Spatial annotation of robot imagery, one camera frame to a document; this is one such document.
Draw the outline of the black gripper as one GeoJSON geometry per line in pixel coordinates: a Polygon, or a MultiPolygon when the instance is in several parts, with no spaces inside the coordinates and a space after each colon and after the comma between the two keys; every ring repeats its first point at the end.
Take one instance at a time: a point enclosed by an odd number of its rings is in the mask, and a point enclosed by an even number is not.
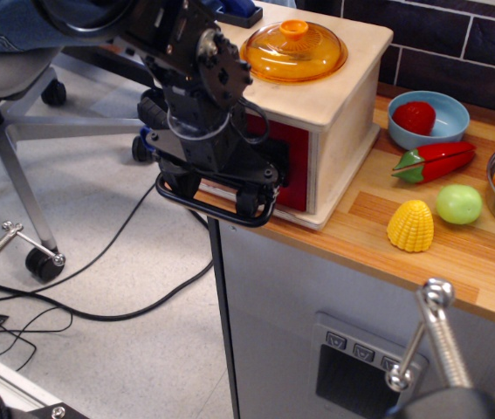
{"type": "Polygon", "coordinates": [[[192,201],[205,180],[236,192],[236,211],[255,217],[273,210],[280,168],[265,150],[267,134],[252,137],[244,111],[233,111],[213,130],[193,127],[168,112],[167,130],[150,130],[144,147],[159,164],[159,192],[174,201],[192,201]]]}

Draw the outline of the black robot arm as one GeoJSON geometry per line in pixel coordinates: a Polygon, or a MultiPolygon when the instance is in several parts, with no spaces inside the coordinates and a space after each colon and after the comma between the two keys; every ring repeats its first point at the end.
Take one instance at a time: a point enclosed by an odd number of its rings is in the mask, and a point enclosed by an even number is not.
{"type": "Polygon", "coordinates": [[[284,173],[247,131],[250,65],[198,1],[38,1],[43,18],[90,43],[119,39],[161,86],[165,106],[139,105],[157,191],[182,206],[246,227],[265,224],[284,173]]]}

